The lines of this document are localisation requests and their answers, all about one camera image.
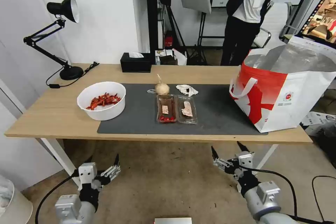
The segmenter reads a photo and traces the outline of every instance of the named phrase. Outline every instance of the white shirt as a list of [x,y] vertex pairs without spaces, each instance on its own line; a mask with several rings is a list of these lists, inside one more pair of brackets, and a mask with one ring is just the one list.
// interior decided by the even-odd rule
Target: white shirt
[[264,2],[265,0],[244,0],[233,16],[248,23],[260,23],[260,11]]

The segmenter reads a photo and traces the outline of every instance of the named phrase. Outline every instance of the lamp base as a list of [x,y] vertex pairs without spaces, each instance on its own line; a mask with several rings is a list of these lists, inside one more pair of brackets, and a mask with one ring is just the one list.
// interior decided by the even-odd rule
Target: lamp base
[[69,66],[64,68],[60,73],[59,76],[61,77],[61,79],[66,80],[66,81],[70,81],[73,79],[78,79],[79,77],[81,77],[83,75],[84,71],[82,68],[80,68],[79,66]]

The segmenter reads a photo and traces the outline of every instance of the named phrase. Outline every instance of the lamp shade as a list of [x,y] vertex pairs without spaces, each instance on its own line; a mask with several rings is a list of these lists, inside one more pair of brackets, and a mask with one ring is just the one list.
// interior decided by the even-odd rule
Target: lamp shade
[[62,3],[47,3],[47,10],[54,15],[63,15],[72,22],[79,22],[79,12],[76,0],[63,0]]

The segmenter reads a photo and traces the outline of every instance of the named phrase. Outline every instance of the lamp arm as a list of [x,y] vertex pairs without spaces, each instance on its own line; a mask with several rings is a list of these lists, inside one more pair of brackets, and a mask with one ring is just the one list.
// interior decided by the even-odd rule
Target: lamp arm
[[[46,33],[46,34],[40,34],[41,32],[49,29],[50,27],[54,26],[54,25],[59,25],[59,27],[49,33]],[[36,43],[39,42],[40,40],[50,36],[51,34],[63,29],[65,26],[65,20],[64,19],[57,19],[54,23],[48,25],[47,27],[43,28],[42,30],[39,30],[38,32],[28,36],[28,37],[25,37],[23,39],[23,42],[34,48],[35,50],[39,51],[40,53],[44,54],[45,56],[47,56],[48,58],[56,61],[58,64],[64,66],[65,68],[66,67],[70,67],[70,65],[68,64],[68,61],[64,61],[64,60],[61,60],[60,58],[58,58],[57,56],[47,52],[46,50],[44,50],[43,48],[39,47]]]

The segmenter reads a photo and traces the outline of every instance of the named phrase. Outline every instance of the bag handle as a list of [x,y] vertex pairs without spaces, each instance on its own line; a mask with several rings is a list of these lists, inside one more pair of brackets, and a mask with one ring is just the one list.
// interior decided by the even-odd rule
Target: bag handle
[[233,98],[242,98],[243,96],[247,95],[247,94],[251,91],[252,87],[254,86],[254,84],[257,83],[257,81],[258,81],[258,80],[255,79],[255,78],[250,78],[250,79],[248,80],[248,82],[247,82],[247,84],[246,84],[244,90],[242,91],[242,93],[241,93],[241,94],[234,94],[234,93],[232,93],[232,91],[231,91],[231,90],[232,90],[232,87],[233,87],[233,79],[231,79],[231,81],[230,81],[230,89],[229,89],[230,95],[231,95]]

